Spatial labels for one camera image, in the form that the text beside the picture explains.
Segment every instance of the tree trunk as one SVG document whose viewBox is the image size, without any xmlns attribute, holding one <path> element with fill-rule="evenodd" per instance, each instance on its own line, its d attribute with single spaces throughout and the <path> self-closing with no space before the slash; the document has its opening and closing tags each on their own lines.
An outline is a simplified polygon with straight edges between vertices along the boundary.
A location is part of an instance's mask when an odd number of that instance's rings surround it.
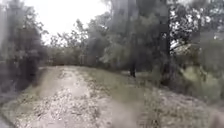
<svg viewBox="0 0 224 128">
<path fill-rule="evenodd" d="M 170 76 L 171 76 L 171 64 L 170 64 L 170 50 L 171 50 L 171 37 L 170 37 L 170 7 L 167 3 L 166 0 L 164 0 L 164 4 L 167 6 L 167 11 L 168 11 L 168 15 L 167 15 L 167 19 L 165 20 L 165 24 L 164 24 L 164 32 L 166 34 L 166 39 L 165 39 L 165 49 L 164 49 L 164 53 L 165 53 L 165 63 L 162 66 L 162 80 L 161 80 L 161 84 L 162 85 L 169 85 L 170 84 Z"/>
<path fill-rule="evenodd" d="M 134 78 L 136 77 L 135 71 L 136 71 L 136 64 L 135 64 L 135 62 L 132 62 L 130 65 L 130 75 Z"/>
</svg>

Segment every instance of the foliage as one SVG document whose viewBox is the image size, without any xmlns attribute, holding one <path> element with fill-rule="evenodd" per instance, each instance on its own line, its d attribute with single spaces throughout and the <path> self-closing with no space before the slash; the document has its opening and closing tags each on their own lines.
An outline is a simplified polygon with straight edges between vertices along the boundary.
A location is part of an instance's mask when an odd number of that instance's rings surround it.
<svg viewBox="0 0 224 128">
<path fill-rule="evenodd" d="M 34 9 L 19 0 L 8 1 L 3 12 L 7 21 L 0 50 L 7 70 L 4 75 L 16 83 L 17 89 L 23 89 L 34 79 L 38 63 L 44 57 L 41 34 L 45 31 L 36 22 Z"/>
</svg>

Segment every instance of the dry grass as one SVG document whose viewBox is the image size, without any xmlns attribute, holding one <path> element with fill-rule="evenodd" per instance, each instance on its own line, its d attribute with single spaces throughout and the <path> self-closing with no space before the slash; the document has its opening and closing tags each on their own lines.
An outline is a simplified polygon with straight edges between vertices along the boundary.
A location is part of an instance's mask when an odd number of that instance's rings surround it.
<svg viewBox="0 0 224 128">
<path fill-rule="evenodd" d="M 191 97 L 159 90 L 141 79 L 99 69 L 79 68 L 96 89 L 127 105 L 138 104 L 138 121 L 143 128 L 206 128 L 207 106 Z"/>
</svg>

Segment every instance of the ground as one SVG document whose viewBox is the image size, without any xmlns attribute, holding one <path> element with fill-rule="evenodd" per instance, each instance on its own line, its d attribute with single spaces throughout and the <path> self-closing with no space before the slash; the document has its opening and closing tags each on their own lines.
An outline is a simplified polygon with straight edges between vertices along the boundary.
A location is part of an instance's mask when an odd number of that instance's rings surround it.
<svg viewBox="0 0 224 128">
<path fill-rule="evenodd" d="M 141 85 L 98 69 L 48 67 L 35 86 L 1 109 L 18 128 L 208 127 L 203 102 Z"/>
</svg>

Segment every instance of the dirt road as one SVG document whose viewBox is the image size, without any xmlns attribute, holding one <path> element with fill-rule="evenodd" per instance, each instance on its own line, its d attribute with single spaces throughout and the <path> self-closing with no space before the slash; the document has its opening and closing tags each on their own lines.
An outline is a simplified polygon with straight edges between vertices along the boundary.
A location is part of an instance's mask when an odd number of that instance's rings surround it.
<svg viewBox="0 0 224 128">
<path fill-rule="evenodd" d="M 134 112 L 98 93 L 69 67 L 48 68 L 41 82 L 3 107 L 19 128 L 137 128 Z"/>
</svg>

